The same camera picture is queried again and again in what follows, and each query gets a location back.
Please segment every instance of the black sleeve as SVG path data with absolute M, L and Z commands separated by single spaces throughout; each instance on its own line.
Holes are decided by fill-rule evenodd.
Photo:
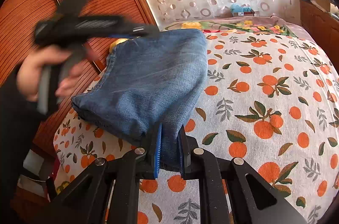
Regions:
M 17 89 L 16 66 L 0 87 L 0 198 L 1 215 L 13 215 L 10 200 L 16 191 L 23 161 L 31 147 L 39 124 L 46 117 L 36 110 Z

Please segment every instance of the silver screw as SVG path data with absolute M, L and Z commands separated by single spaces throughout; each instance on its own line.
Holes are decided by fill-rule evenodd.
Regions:
M 94 162 L 97 166 L 101 166 L 105 163 L 105 158 L 103 157 L 96 158 Z
M 204 150 L 202 148 L 197 147 L 193 150 L 193 152 L 197 155 L 202 155 L 204 153 Z
M 142 147 L 137 147 L 135 150 L 134 150 L 135 154 L 144 154 L 145 153 L 145 149 L 142 148 Z
M 233 162 L 237 165 L 242 165 L 244 163 L 244 160 L 243 160 L 243 158 L 236 157 L 236 158 L 234 158 Z

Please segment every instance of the denim fabric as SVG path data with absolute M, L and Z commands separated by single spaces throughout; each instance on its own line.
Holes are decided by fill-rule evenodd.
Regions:
M 197 29 L 161 32 L 118 44 L 107 71 L 92 91 L 74 96 L 84 120 L 140 144 L 155 122 L 162 123 L 161 161 L 179 166 L 177 136 L 204 87 L 207 54 Z

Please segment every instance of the floral blanket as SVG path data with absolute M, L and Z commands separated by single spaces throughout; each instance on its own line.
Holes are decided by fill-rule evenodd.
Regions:
M 216 24 L 220 32 L 214 31 Z M 206 31 L 206 86 L 185 131 L 217 157 L 242 157 L 308 223 L 315 223 L 339 187 L 338 74 L 313 41 L 292 37 L 283 24 L 258 24 L 168 27 Z M 80 119 L 73 109 L 55 133 L 54 145 L 62 166 L 58 191 L 95 158 L 113 160 L 134 148 Z M 138 224 L 200 223 L 198 188 L 198 181 L 164 170 L 155 181 L 141 180 Z M 226 184 L 224 191 L 228 199 Z

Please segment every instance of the yellow flower print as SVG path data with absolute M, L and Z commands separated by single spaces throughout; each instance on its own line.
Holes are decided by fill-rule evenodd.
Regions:
M 253 25 L 253 22 L 251 20 L 245 20 L 244 24 L 245 25 Z
M 191 29 L 191 28 L 201 30 L 202 26 L 201 26 L 200 22 L 185 22 L 181 25 L 181 29 Z

